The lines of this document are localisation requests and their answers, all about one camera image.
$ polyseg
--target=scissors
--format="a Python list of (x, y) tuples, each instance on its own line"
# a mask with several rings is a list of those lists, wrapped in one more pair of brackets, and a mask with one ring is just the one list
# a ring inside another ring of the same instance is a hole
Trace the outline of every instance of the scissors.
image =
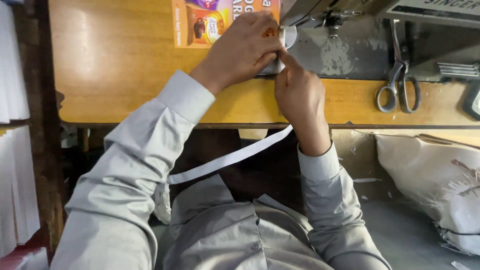
[[(408, 47), (400, 47), (400, 43), (398, 42), (398, 35), (396, 29), (397, 24), (399, 24), (398, 22), (399, 20), (390, 20), (390, 28), (392, 30), (393, 46), (395, 51), (395, 64), (388, 75), (388, 85), (380, 88), (377, 92), (377, 106), (383, 112), (391, 112), (393, 111), (393, 109), (395, 109), (396, 104), (400, 103), (400, 109), (404, 113), (413, 113), (420, 107), (421, 91), (417, 79), (414, 76), (408, 74), (410, 55), (408, 53)], [(404, 44), (406, 41), (406, 35), (404, 30), (405, 28), (403, 27), (402, 44)], [(406, 81), (411, 81), (415, 89), (415, 104), (411, 109), (408, 106), (407, 89), (405, 87)], [(382, 106), (380, 104), (380, 95), (384, 91), (389, 94), (389, 98), (387, 104)]]

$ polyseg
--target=grey shirt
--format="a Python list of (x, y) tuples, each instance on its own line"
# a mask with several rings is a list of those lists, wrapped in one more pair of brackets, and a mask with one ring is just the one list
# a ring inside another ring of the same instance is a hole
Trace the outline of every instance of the grey shirt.
[[(51, 269), (152, 269), (157, 242), (147, 221), (192, 128), (215, 97), (176, 71), (161, 93), (105, 138), (105, 154), (83, 175)], [(353, 181), (335, 145), (298, 151), (308, 222), (268, 196), (235, 202), (216, 175), (172, 204), (175, 242), (166, 270), (390, 269), (361, 219)]]

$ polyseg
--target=person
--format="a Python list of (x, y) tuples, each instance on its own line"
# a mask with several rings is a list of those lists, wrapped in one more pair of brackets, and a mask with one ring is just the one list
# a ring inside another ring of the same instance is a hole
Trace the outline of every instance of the person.
[[(324, 117), (325, 88), (289, 55), (268, 12), (239, 16), (189, 75), (176, 71), (160, 94), (105, 138), (105, 154), (83, 175), (66, 205), (69, 213), (53, 270), (386, 270), (361, 219), (353, 181), (340, 166)], [(147, 221), (152, 194), (165, 183), (183, 144), (223, 89), (253, 78), (279, 55), (278, 107), (299, 140), (298, 157), (308, 216), (268, 196), (236, 202), (219, 175), (175, 198), (175, 239), (156, 260)]]

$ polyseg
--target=hand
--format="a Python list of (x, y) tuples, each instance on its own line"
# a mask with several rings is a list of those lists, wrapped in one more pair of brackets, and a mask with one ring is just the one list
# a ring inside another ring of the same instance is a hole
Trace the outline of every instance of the hand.
[(293, 126), (302, 152), (320, 156), (331, 146), (324, 115), (325, 87), (317, 74), (306, 71), (286, 49), (279, 55), (285, 68), (275, 80), (278, 107)]
[(214, 95), (252, 79), (283, 47), (278, 35), (262, 37), (268, 28), (278, 29), (270, 12), (246, 12), (238, 16), (190, 76)]

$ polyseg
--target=scissors handle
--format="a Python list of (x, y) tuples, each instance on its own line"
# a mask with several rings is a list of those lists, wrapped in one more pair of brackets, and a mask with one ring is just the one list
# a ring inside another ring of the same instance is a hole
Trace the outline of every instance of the scissors handle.
[[(412, 109), (408, 106), (407, 88), (405, 86), (406, 81), (411, 81), (413, 83), (413, 88), (415, 89), (415, 104)], [(418, 110), (421, 103), (421, 90), (420, 84), (414, 76), (405, 73), (400, 75), (398, 80), (398, 99), (400, 100), (400, 109), (402, 112), (413, 113)]]
[[(393, 81), (393, 83), (394, 83), (393, 86), (389, 84), (387, 86), (380, 88), (380, 90), (378, 90), (377, 92), (377, 97), (376, 97), (377, 106), (378, 106), (378, 109), (380, 109), (383, 112), (391, 112), (396, 107), (397, 97), (396, 97), (396, 90), (395, 90), (395, 81)], [(387, 91), (389, 95), (387, 104), (385, 106), (382, 106), (380, 104), (380, 95), (382, 94), (383, 91)]]

